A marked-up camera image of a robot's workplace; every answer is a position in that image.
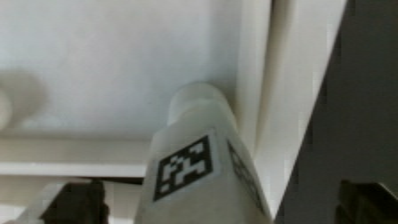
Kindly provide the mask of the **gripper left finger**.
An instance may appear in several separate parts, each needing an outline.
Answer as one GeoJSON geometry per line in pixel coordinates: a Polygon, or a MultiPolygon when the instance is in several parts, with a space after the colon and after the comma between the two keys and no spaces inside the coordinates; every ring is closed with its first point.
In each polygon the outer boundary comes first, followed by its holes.
{"type": "Polygon", "coordinates": [[[17,218],[17,224],[109,224],[100,180],[50,184],[17,218]]]}

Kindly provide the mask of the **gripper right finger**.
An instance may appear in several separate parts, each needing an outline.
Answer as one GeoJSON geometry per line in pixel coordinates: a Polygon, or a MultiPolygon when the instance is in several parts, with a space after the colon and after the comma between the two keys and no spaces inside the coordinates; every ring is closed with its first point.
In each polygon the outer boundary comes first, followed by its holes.
{"type": "Polygon", "coordinates": [[[383,183],[342,181],[335,224],[398,224],[398,194],[383,183]]]}

